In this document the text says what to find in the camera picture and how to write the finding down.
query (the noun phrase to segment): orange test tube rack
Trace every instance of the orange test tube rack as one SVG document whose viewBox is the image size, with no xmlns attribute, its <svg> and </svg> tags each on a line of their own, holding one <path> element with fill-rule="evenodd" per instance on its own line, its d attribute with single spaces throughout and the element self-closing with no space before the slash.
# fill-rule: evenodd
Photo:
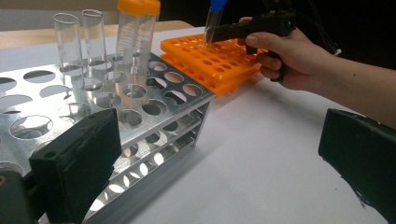
<svg viewBox="0 0 396 224">
<path fill-rule="evenodd" d="M 161 57 L 220 96 L 259 72 L 256 55 L 247 55 L 246 47 L 236 39 L 204 47 L 203 35 L 166 39 L 161 43 Z"/>
</svg>

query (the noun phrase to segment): test tube rack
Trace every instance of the test tube rack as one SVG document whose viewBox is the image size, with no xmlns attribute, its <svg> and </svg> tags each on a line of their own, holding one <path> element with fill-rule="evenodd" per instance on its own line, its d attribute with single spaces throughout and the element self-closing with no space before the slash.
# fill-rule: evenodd
<svg viewBox="0 0 396 224">
<path fill-rule="evenodd" d="M 235 93 L 237 86 L 260 71 L 255 54 L 247 54 L 246 47 L 236 39 L 204 43 L 204 35 L 188 35 L 165 39 L 161 55 L 168 63 L 183 71 L 216 96 Z M 258 53 L 267 52 L 258 49 Z"/>
<path fill-rule="evenodd" d="M 83 76 L 66 76 L 59 64 L 0 73 L 0 165 L 20 169 L 23 175 L 31 170 L 32 153 L 73 124 L 92 113 L 117 109 L 122 153 L 86 222 L 193 148 L 215 97 L 153 53 L 148 68 L 114 69 L 113 59 L 107 56 L 107 69 L 83 60 Z"/>
</svg>

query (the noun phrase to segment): white table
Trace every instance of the white table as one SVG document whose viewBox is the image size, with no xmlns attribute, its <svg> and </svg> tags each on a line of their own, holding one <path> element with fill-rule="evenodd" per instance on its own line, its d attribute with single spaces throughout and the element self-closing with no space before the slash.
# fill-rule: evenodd
<svg viewBox="0 0 396 224">
<path fill-rule="evenodd" d="M 155 33 L 152 51 L 202 32 Z M 56 44 L 0 49 L 0 72 L 58 60 Z M 254 77 L 215 99 L 197 147 L 104 223 L 388 223 L 318 155 L 328 108 L 345 109 Z"/>
</svg>

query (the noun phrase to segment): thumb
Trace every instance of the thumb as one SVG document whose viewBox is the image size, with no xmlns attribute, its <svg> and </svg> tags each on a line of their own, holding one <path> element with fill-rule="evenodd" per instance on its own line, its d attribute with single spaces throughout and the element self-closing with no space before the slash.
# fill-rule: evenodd
<svg viewBox="0 0 396 224">
<path fill-rule="evenodd" d="M 288 43 L 278 35 L 259 32 L 248 35 L 246 38 L 247 45 L 255 49 L 268 49 L 279 55 L 288 51 Z"/>
</svg>

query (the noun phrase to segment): finger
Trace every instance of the finger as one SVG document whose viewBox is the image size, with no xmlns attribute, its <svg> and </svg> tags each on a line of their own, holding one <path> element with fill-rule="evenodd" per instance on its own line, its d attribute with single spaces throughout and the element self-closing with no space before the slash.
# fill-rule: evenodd
<svg viewBox="0 0 396 224">
<path fill-rule="evenodd" d="M 282 61 L 278 58 L 273 58 L 268 53 L 257 55 L 257 62 L 272 70 L 279 70 L 282 67 Z"/>
<path fill-rule="evenodd" d="M 251 21 L 251 19 L 253 19 L 253 18 L 252 17 L 242 17 L 241 19 L 239 19 L 239 23 Z"/>
<path fill-rule="evenodd" d="M 260 68 L 260 72 L 267 78 L 277 78 L 280 75 L 279 71 L 264 66 Z"/>
<path fill-rule="evenodd" d="M 292 47 L 291 43 L 280 36 L 265 32 L 248 35 L 246 43 L 255 49 L 269 49 L 279 55 L 287 53 Z"/>
</svg>

